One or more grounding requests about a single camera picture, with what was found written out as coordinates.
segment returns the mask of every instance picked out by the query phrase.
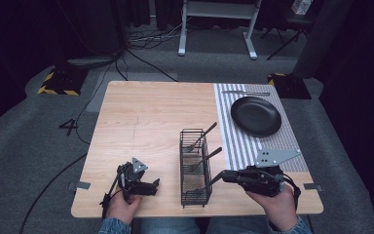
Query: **yellow black caution tape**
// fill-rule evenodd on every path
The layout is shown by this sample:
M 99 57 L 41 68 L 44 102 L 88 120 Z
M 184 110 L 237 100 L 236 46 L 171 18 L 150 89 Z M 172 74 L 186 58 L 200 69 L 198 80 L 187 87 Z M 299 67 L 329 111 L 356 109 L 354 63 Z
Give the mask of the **yellow black caution tape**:
M 270 74 L 267 77 L 267 81 L 269 82 L 269 85 L 275 86 L 275 81 L 273 79 L 275 76 L 286 76 L 286 74 L 283 74 L 283 73 L 272 73 L 272 74 Z
M 50 74 L 47 75 L 45 78 L 44 83 L 42 84 L 41 88 L 38 90 L 38 94 L 48 94 L 48 95 L 70 95 L 70 96 L 78 96 L 80 91 L 78 90 L 64 90 L 62 88 L 48 88 L 49 84 L 55 83 L 54 82 L 54 74 L 55 71 L 52 70 Z

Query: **table leg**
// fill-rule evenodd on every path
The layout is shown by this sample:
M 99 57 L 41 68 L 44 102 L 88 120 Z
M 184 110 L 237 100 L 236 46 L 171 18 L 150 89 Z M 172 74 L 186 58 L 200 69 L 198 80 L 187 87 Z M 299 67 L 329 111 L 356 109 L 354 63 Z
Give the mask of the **table leg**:
M 256 51 L 254 50 L 253 43 L 251 42 L 251 34 L 253 33 L 254 25 L 256 24 L 257 15 L 259 14 L 261 0 L 257 1 L 254 6 L 253 16 L 251 17 L 250 25 L 248 26 L 248 32 L 243 33 L 245 44 L 251 59 L 257 59 Z
M 180 45 L 178 47 L 179 56 L 184 56 L 186 54 L 186 40 L 187 40 L 187 29 L 186 28 L 187 28 L 187 0 L 184 0 Z

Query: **human hand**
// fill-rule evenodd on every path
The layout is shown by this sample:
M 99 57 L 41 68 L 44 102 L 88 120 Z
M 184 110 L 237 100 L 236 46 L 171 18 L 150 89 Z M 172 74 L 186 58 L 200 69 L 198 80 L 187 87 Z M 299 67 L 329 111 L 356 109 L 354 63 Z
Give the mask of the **human hand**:
M 142 198 L 143 196 L 140 195 L 130 195 L 128 201 L 126 201 L 123 191 L 116 193 L 111 198 L 106 217 L 115 217 L 130 225 L 136 210 L 142 202 Z
M 245 193 L 263 207 L 266 216 L 279 231 L 288 231 L 296 225 L 298 216 L 294 205 L 293 190 L 288 185 L 275 197 L 248 191 Z

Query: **black wire basket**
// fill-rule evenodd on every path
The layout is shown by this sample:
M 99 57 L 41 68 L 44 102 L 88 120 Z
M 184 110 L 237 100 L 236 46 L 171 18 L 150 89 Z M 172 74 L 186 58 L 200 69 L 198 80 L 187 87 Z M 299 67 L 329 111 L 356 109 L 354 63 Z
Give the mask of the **black wire basket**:
M 206 136 L 201 137 L 203 133 L 202 129 L 185 129 L 180 133 L 180 183 L 183 208 L 193 205 L 204 207 L 211 195 L 211 186 L 207 187 L 211 181 L 210 165 L 208 160 L 203 160 L 208 155 Z M 199 138 L 193 150 L 185 150 Z

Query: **striped cloth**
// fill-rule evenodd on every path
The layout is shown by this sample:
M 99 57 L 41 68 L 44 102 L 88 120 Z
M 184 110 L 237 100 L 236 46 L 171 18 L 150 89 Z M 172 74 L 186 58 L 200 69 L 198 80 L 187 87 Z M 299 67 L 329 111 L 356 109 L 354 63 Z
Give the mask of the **striped cloth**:
M 255 137 L 236 126 L 230 115 L 230 107 L 233 102 L 244 97 L 244 95 L 221 93 L 222 91 L 233 90 L 270 93 L 267 97 L 260 96 L 258 98 L 263 98 L 270 102 L 279 111 L 281 115 L 281 127 L 278 132 L 271 136 Z M 262 149 L 299 149 L 296 137 L 287 120 L 275 87 L 270 85 L 214 84 L 214 93 L 223 137 L 223 151 L 228 170 L 236 171 L 244 169 L 248 165 L 254 165 L 257 160 L 257 152 Z M 285 172 L 309 171 L 303 154 L 280 164 L 280 167 Z

